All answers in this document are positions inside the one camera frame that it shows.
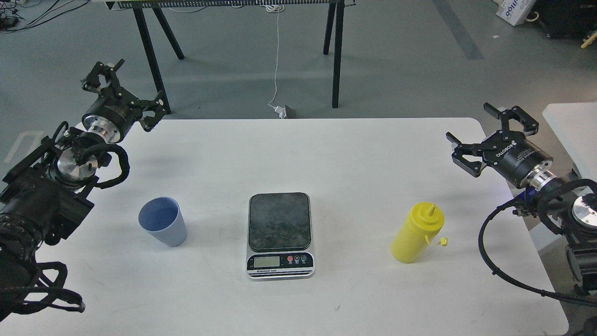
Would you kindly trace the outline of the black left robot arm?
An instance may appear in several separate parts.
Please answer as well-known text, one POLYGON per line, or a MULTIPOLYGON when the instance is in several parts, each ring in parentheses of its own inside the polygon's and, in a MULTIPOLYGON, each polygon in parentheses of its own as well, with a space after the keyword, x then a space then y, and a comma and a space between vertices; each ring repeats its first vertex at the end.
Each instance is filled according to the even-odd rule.
POLYGON ((45 243, 67 239, 94 204, 92 189, 110 189, 130 174, 128 154, 120 146, 135 123, 153 130, 169 113, 167 95, 142 100, 121 86, 117 64, 98 62, 82 82, 97 99, 82 117, 83 128, 64 121, 53 136, 13 166, 1 193, 1 318, 29 315, 45 308, 85 310, 83 298, 65 289, 68 269, 61 262, 38 262, 45 243))

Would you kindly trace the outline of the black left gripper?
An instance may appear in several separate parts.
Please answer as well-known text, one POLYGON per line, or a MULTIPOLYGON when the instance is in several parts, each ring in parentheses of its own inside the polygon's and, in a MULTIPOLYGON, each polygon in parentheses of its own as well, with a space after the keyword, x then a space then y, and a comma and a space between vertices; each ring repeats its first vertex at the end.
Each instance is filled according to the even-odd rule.
POLYGON ((137 121, 145 132, 151 132, 169 113, 166 92, 160 90, 151 100, 136 100, 136 106, 125 98, 117 70, 125 63, 120 59, 110 65, 97 62, 81 81, 83 91, 97 94, 98 98, 82 117, 87 132, 101 136, 106 143, 120 143, 137 121))

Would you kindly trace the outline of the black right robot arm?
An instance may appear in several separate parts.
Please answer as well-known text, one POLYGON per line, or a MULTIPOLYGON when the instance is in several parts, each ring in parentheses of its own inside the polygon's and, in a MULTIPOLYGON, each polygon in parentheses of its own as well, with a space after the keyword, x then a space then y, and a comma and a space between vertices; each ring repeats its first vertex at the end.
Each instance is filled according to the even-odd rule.
POLYGON ((591 179, 568 181, 550 171, 553 158, 528 137, 539 131, 539 123, 519 106, 499 110, 485 103, 484 110, 501 128, 481 143, 463 143, 451 133, 452 161, 477 178, 486 167, 521 189, 512 200, 497 206, 484 220, 478 237, 480 255, 491 272, 508 283, 561 302, 595 308, 590 299, 596 290, 596 183, 591 179), (550 232, 567 240, 566 258, 573 275, 575 295, 537 289, 503 272, 489 257, 484 244, 488 223, 512 208, 520 217, 540 220, 550 232))

